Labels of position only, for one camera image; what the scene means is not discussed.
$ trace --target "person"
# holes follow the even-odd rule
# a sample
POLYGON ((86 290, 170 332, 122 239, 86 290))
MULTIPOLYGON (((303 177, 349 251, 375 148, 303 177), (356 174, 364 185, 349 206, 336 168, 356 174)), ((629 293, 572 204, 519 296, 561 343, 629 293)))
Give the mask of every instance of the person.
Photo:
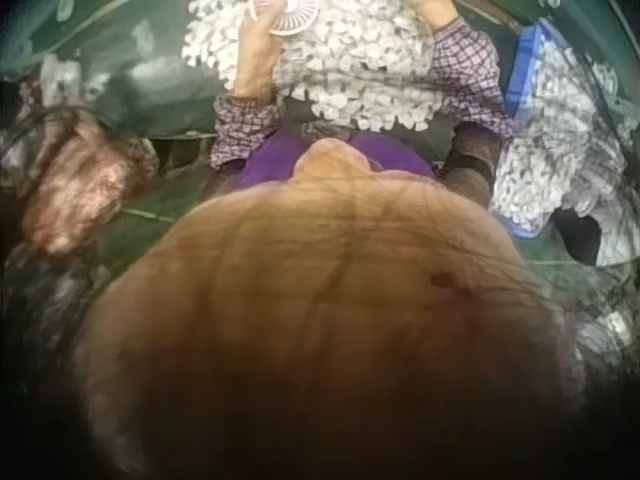
MULTIPOLYGON (((603 415, 593 443, 576 427, 588 398, 574 328, 486 208, 510 134, 495 52, 451 1, 414 5, 437 31, 434 70, 462 122, 439 177, 379 136, 296 150, 268 93, 273 10, 245 23, 236 88, 217 102, 213 158, 242 165, 236 191, 196 207, 104 289, 84 270, 69 286, 47 265, 29 297, 54 305, 42 318, 20 292, 5 297, 20 352, 3 366, 37 359, 49 392, 38 405, 72 405, 20 417, 36 431, 48 418, 64 478, 74 467, 81 478, 549 478, 593 474, 614 450, 627 459, 600 439, 632 447, 637 422, 603 415), (483 48, 476 75, 464 54, 438 57, 446 45, 483 48), (97 297, 75 308, 81 290, 97 297), (597 449, 572 455, 584 438, 597 449)), ((27 374, 3 368, 20 403, 27 374)), ((617 398, 605 402, 613 416, 617 398)))
MULTIPOLYGON (((281 41, 269 34, 283 4, 272 3, 255 22, 247 17, 234 90, 215 103, 218 139, 211 163, 218 171, 242 169, 234 188, 285 181, 303 154, 313 156, 338 145, 328 139, 308 148, 284 122, 272 82, 281 41)), ((444 111, 459 122, 441 180, 450 191, 487 207, 502 144, 512 135, 498 85, 498 55, 491 39, 469 27, 452 1, 413 0, 412 5, 435 32, 432 67, 424 83, 445 92, 444 111)), ((340 143, 352 155, 366 157, 374 169, 435 177, 424 159, 388 136, 360 132, 340 143)))

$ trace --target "green surface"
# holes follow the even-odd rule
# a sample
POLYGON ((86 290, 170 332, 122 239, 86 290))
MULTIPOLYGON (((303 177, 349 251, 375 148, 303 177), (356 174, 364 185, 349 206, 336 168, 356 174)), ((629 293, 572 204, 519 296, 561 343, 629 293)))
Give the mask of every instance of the green surface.
MULTIPOLYGON (((180 219, 191 210, 205 182, 201 170, 189 172, 180 178, 157 182, 151 191, 142 195, 129 207, 159 217, 180 219)), ((122 213, 105 228, 98 241, 100 263, 113 274, 122 273, 132 262, 144 255, 172 225, 122 213)))

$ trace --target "fabric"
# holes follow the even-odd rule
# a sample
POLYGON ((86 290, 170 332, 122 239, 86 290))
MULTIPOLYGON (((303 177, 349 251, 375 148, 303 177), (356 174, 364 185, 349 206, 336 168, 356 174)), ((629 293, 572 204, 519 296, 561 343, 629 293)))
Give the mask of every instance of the fabric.
POLYGON ((442 112, 459 122, 473 122, 498 134, 513 136, 500 90, 499 57, 491 38, 462 18, 435 35, 436 49, 428 83, 445 91, 442 112))
MULTIPOLYGON (((425 84, 445 91, 444 112, 509 138, 512 122, 505 113, 498 84, 498 55, 491 39, 462 18, 440 30, 435 39, 433 66, 425 84)), ((283 125, 284 111, 279 101, 261 104, 223 95, 214 108, 219 132, 211 157, 214 168, 231 160, 248 159, 283 125)))

